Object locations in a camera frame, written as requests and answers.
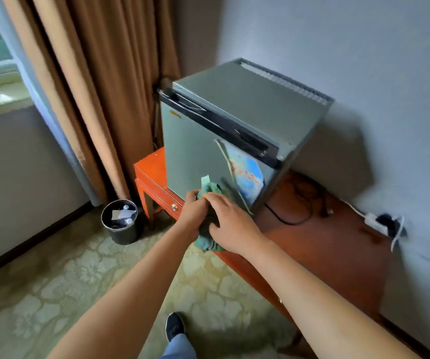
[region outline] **floor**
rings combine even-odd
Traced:
[[[0,269],[0,359],[44,358],[78,318],[164,234],[171,218],[128,246],[94,209]],[[182,311],[199,358],[277,358],[295,327],[210,252],[187,250],[140,358],[166,345],[166,316]]]

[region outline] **shoe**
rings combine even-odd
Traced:
[[[172,341],[174,337],[178,334],[185,333],[185,324],[183,323],[182,318],[178,313],[171,313],[167,317],[167,322],[165,323],[165,334],[167,336],[167,340]]]

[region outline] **brown curtain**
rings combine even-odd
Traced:
[[[154,149],[154,91],[180,71],[170,0],[3,0],[68,141],[100,199],[135,194]]]

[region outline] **trash can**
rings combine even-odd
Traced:
[[[143,222],[137,217],[138,208],[135,203],[120,199],[109,203],[102,211],[100,219],[114,242],[127,245],[135,242],[143,229]]]

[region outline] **green cloth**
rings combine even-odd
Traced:
[[[222,189],[218,184],[212,183],[210,180],[208,180],[208,182],[205,181],[205,183],[202,183],[201,190],[197,194],[197,199],[200,199],[202,194],[209,192],[223,194]],[[216,212],[211,205],[208,207],[207,217],[200,226],[200,235],[195,241],[195,246],[204,251],[224,251],[225,249],[215,242],[210,235],[210,231],[208,230],[210,223],[215,223],[217,226],[220,226]]]

